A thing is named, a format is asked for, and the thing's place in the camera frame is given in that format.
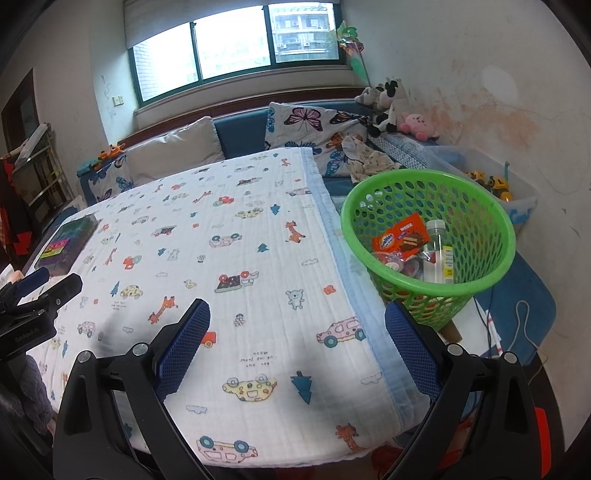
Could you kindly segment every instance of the laundry basket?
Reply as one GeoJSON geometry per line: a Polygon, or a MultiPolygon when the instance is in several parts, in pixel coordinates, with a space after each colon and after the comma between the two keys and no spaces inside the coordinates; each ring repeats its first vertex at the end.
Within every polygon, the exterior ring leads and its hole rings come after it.
{"type": "Polygon", "coordinates": [[[515,232],[501,205],[477,184],[435,170],[387,171],[364,180],[345,200],[341,229],[380,295],[402,299],[417,322],[435,330],[475,293],[497,283],[515,256],[515,232]],[[425,223],[445,220],[454,253],[453,285],[406,277],[372,256],[372,238],[414,212],[425,223]]]}

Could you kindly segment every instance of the window pane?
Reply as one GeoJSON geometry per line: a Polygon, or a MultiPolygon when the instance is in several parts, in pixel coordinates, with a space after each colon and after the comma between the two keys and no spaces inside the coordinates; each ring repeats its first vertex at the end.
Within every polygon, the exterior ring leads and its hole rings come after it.
{"type": "Polygon", "coordinates": [[[196,20],[195,36],[204,79],[271,64],[262,7],[196,20]]]}
{"type": "Polygon", "coordinates": [[[189,24],[137,44],[134,57],[144,101],[198,80],[189,24]]]}
{"type": "Polygon", "coordinates": [[[339,58],[332,4],[274,4],[269,5],[269,13],[278,63],[339,58]]]}

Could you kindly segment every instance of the white cord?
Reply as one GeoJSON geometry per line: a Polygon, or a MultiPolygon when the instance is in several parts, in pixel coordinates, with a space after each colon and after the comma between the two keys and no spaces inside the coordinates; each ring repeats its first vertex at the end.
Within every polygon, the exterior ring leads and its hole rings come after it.
{"type": "Polygon", "coordinates": [[[540,365],[540,368],[537,370],[537,372],[534,374],[533,377],[530,378],[530,380],[527,382],[527,384],[529,385],[531,383],[531,381],[537,377],[537,375],[542,371],[542,368],[544,368],[545,363],[548,361],[548,358],[550,358],[548,356],[548,354],[546,352],[544,352],[539,345],[536,345],[534,343],[534,341],[527,335],[527,321],[530,319],[530,304],[527,303],[525,300],[520,300],[515,304],[515,317],[517,318],[517,327],[515,328],[515,335],[513,336],[513,340],[511,341],[511,344],[509,345],[508,351],[511,351],[511,349],[513,348],[513,345],[515,345],[515,341],[517,340],[517,334],[519,333],[519,328],[521,327],[521,318],[519,316],[519,305],[523,303],[525,305],[526,311],[525,311],[525,320],[523,322],[523,334],[525,336],[525,339],[532,344],[532,346],[535,348],[535,350],[538,353],[543,353],[545,356],[544,361],[542,362],[542,364],[540,365]]]}

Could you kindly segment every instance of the basket rim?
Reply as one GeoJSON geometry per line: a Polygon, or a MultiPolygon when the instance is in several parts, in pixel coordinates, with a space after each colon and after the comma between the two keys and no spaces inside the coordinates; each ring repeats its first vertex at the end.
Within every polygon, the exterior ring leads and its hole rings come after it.
{"type": "Polygon", "coordinates": [[[353,251],[353,254],[359,259],[359,261],[370,269],[373,273],[381,277],[387,282],[392,283],[397,289],[406,288],[410,293],[420,292],[420,294],[429,295],[433,297],[461,297],[461,296],[472,296],[475,293],[486,290],[492,287],[507,273],[513,259],[515,257],[515,231],[513,225],[509,220],[509,216],[503,210],[503,207],[498,203],[494,202],[485,195],[487,192],[479,185],[473,184],[468,179],[463,179],[456,175],[442,172],[438,170],[429,169],[413,169],[405,168],[403,170],[391,170],[379,173],[372,177],[365,179],[358,183],[347,195],[340,214],[340,227],[343,232],[343,237],[349,245],[349,248],[353,251]],[[363,191],[363,195],[366,194],[367,190],[374,191],[376,188],[384,186],[385,177],[396,177],[399,181],[402,179],[411,180],[411,176],[417,173],[427,173],[429,175],[441,176],[463,184],[468,191],[474,192],[474,197],[483,198],[487,204],[499,215],[499,220],[502,221],[504,229],[501,229],[501,236],[503,240],[502,258],[496,268],[478,280],[472,280],[464,283],[454,283],[452,285],[437,284],[431,282],[425,282],[422,280],[416,280],[415,278],[407,277],[399,272],[395,272],[389,267],[386,267],[383,263],[377,260],[359,241],[355,231],[353,230],[352,223],[352,211],[355,208],[355,203],[360,200],[359,195],[363,191]]]}

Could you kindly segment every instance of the white blanket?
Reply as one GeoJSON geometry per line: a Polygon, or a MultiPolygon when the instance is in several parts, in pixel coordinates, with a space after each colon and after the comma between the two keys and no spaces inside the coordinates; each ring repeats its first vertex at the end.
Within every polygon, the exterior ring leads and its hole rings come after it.
{"type": "MultiPolygon", "coordinates": [[[[30,352],[56,410],[80,351],[120,355],[150,342],[200,297],[210,332],[165,406],[203,463],[354,458],[422,419],[428,399],[388,337],[311,149],[186,171],[69,220],[90,212],[101,222],[72,268],[82,293],[60,310],[58,335],[30,352]]],[[[145,450],[119,403],[132,445],[145,450]]]]}

